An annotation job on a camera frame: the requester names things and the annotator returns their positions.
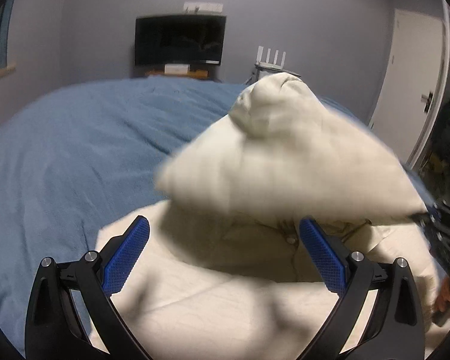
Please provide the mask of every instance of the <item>door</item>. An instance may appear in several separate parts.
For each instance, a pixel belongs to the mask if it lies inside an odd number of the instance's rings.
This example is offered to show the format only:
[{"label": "door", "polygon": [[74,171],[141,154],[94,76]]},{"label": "door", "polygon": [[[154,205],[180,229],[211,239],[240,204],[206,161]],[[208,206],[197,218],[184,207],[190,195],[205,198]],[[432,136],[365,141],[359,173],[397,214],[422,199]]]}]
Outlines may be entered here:
[{"label": "door", "polygon": [[435,99],[443,54],[441,20],[395,11],[390,60],[372,131],[402,162],[407,162]]}]

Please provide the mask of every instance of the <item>tv screen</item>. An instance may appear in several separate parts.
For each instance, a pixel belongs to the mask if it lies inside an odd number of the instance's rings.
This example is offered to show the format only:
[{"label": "tv screen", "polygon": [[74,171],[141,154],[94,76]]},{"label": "tv screen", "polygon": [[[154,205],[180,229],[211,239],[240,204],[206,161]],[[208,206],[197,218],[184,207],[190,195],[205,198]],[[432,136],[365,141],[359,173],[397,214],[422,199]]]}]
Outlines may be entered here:
[{"label": "tv screen", "polygon": [[169,15],[138,17],[135,65],[222,62],[225,16]]}]

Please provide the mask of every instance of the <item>blue blanket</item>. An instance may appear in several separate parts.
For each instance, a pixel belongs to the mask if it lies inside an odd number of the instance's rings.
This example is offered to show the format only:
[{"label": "blue blanket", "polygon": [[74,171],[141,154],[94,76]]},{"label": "blue blanket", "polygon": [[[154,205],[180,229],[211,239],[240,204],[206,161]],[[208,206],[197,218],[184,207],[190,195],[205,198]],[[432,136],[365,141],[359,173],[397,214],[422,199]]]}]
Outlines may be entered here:
[{"label": "blue blanket", "polygon": [[163,199],[152,181],[159,163],[243,89],[162,77],[93,82],[43,97],[0,129],[0,327],[17,349],[41,259],[77,260],[100,228]]}]

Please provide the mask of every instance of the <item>textured blue pad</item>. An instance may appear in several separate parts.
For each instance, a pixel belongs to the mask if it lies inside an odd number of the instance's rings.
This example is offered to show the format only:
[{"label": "textured blue pad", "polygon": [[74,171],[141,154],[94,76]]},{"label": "textured blue pad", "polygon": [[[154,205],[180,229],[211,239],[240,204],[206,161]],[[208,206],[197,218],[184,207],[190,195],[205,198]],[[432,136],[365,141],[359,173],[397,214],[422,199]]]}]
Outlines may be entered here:
[{"label": "textured blue pad", "polygon": [[316,226],[318,225],[313,221],[302,219],[299,226],[300,238],[328,290],[341,296],[347,288],[345,268]]},{"label": "textured blue pad", "polygon": [[103,270],[102,289],[107,296],[122,290],[149,237],[150,225],[141,218]]}]

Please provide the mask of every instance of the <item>silver bolt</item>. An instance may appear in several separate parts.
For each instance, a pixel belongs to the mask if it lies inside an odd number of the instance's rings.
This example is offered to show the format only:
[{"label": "silver bolt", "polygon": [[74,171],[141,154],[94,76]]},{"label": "silver bolt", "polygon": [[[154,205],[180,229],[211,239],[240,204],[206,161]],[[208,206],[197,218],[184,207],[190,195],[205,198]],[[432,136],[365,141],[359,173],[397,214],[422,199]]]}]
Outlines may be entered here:
[{"label": "silver bolt", "polygon": [[88,251],[85,253],[85,261],[88,261],[90,263],[92,261],[95,261],[97,259],[97,257],[98,257],[98,254],[96,251]]},{"label": "silver bolt", "polygon": [[407,262],[404,258],[402,258],[402,257],[400,257],[399,259],[397,259],[397,264],[398,264],[399,266],[401,266],[402,268],[406,268],[406,266],[408,266],[408,262]]},{"label": "silver bolt", "polygon": [[357,261],[357,262],[360,262],[360,261],[362,261],[365,258],[363,256],[363,253],[361,253],[359,251],[352,252],[351,256],[352,256],[352,259]]},{"label": "silver bolt", "polygon": [[50,257],[45,257],[42,259],[42,266],[48,267],[52,263],[52,259]]}]

